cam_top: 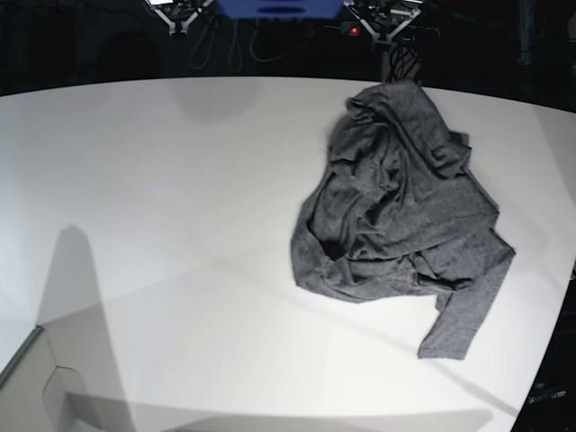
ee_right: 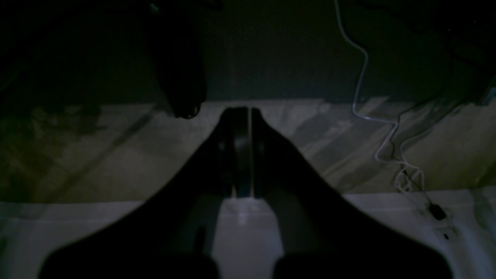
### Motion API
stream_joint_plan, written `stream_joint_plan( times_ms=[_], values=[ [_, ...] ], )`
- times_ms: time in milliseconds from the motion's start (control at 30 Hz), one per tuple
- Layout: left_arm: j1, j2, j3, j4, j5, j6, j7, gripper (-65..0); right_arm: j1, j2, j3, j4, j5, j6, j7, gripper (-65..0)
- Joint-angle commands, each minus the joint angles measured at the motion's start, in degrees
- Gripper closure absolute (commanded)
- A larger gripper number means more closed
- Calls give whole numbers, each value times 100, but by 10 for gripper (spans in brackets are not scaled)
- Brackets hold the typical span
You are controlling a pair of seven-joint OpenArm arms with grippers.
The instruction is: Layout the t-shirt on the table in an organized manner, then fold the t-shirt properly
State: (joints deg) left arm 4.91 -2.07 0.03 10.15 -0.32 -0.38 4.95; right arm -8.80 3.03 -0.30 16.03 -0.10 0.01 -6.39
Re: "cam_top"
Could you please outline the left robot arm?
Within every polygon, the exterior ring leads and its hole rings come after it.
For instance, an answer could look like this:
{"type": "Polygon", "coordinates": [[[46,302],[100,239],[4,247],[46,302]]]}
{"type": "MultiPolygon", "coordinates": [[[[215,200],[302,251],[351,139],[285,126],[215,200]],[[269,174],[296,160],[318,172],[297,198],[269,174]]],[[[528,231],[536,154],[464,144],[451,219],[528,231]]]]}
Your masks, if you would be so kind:
{"type": "Polygon", "coordinates": [[[343,6],[376,44],[391,45],[420,16],[419,0],[346,0],[343,6]]]}

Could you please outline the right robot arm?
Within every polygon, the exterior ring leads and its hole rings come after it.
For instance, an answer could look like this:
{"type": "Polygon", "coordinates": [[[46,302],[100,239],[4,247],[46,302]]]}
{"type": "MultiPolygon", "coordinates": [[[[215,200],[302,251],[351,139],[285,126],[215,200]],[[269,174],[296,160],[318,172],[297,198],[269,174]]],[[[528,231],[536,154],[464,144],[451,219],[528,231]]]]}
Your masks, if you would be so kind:
{"type": "Polygon", "coordinates": [[[167,26],[168,33],[173,38],[187,36],[191,25],[196,22],[202,22],[207,28],[211,28],[210,15],[213,14],[216,5],[213,0],[143,0],[142,3],[149,13],[167,26]]]}

